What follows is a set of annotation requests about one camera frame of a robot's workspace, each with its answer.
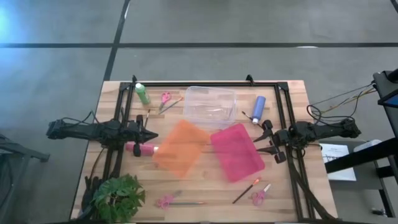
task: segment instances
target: wooden table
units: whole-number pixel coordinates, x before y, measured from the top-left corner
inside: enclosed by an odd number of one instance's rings
[[[97,118],[100,121],[107,121],[113,118],[116,106],[120,82],[104,82],[101,97],[98,103]],[[304,82],[301,80],[288,81],[290,96],[294,107],[294,115],[297,121],[312,121],[306,112],[308,105],[307,93]],[[252,139],[256,139],[262,134],[262,130],[251,124],[241,111],[251,113],[256,96],[265,96],[266,107],[262,118],[272,121],[274,131],[280,129],[280,121],[273,88],[269,87],[230,87],[237,94],[237,117],[236,123],[242,123]],[[158,115],[160,105],[160,95],[164,91],[171,92],[174,99],[185,96],[185,87],[148,87],[147,91],[152,100],[151,105],[143,106],[138,100],[136,93],[133,96],[130,119],[135,119],[137,114],[146,114],[150,108],[151,112],[147,124],[147,129],[159,134],[159,137],[149,141],[155,145],[160,145],[173,129],[177,122],[183,119],[183,101],[167,110],[164,114]],[[284,104],[285,117],[289,126],[287,108]],[[256,143],[256,147],[268,146],[268,141]],[[85,162],[79,186],[76,193],[75,203],[71,218],[76,218],[80,211],[81,198],[85,191],[84,176],[90,175],[93,163],[100,153],[101,146],[97,142],[90,142],[86,152]],[[99,161],[95,170],[95,175],[101,177],[104,167],[105,153]],[[151,157],[134,157],[125,151],[121,175],[130,173],[137,175],[139,182],[146,190],[146,203],[131,220],[132,222],[293,222],[297,221],[292,197],[292,187],[290,184],[289,170],[287,162],[276,164],[273,156],[261,154],[261,158],[266,164],[263,171],[257,172],[237,183],[229,183],[220,169],[217,158],[207,147],[197,163],[188,172],[183,180],[173,176],[166,170],[159,169]],[[306,149],[304,157],[308,175],[308,181],[312,192],[320,203],[330,214],[337,217],[335,203],[331,194],[328,177],[321,150],[318,146],[310,146]],[[231,202],[252,182],[261,176],[261,182],[255,185],[241,200],[236,204]],[[252,192],[261,190],[267,183],[272,187],[267,192],[266,199],[260,207],[252,204],[250,195]],[[181,206],[170,207],[167,211],[155,207],[155,201],[165,194],[171,194],[176,190],[182,190],[179,197],[181,200],[204,201],[206,205],[200,206]],[[306,210],[305,201],[301,194],[302,207]]]

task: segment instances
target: green glue bottle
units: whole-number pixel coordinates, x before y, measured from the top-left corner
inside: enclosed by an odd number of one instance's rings
[[[143,84],[141,83],[136,84],[136,92],[143,105],[147,105],[150,103],[149,95],[146,92],[145,86]]]

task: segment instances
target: scissors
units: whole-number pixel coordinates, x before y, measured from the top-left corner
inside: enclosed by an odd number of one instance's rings
[[[268,184],[262,191],[253,193],[251,195],[251,198],[253,200],[253,205],[255,206],[260,206],[262,205],[262,202],[264,201],[264,196],[266,195],[267,190],[271,187],[271,184]]]
[[[171,195],[165,195],[163,198],[158,199],[156,201],[156,205],[159,208],[166,210],[169,207],[170,203],[172,203],[174,201],[174,198],[179,196],[181,193],[182,193],[182,191],[178,190]]]
[[[171,98],[172,98],[171,93],[169,93],[169,92],[162,93],[162,103],[160,104],[159,111],[162,110],[164,104],[165,104],[167,101],[171,100]]]

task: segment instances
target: bottle cap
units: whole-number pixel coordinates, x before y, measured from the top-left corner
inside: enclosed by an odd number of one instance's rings
[[[141,83],[137,83],[137,84],[136,84],[136,88],[137,88],[137,89],[141,89],[141,88],[142,88],[142,84],[141,84]]]

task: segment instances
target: scissor handle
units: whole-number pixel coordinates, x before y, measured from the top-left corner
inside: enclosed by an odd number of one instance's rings
[[[172,98],[172,94],[170,92],[162,93],[162,102],[165,103]]]
[[[264,192],[255,192],[251,195],[251,198],[253,200],[253,204],[255,206],[259,206],[262,204],[262,202],[264,201]]]
[[[166,209],[169,206],[169,201],[164,199],[159,199],[156,201],[156,205],[161,209]]]

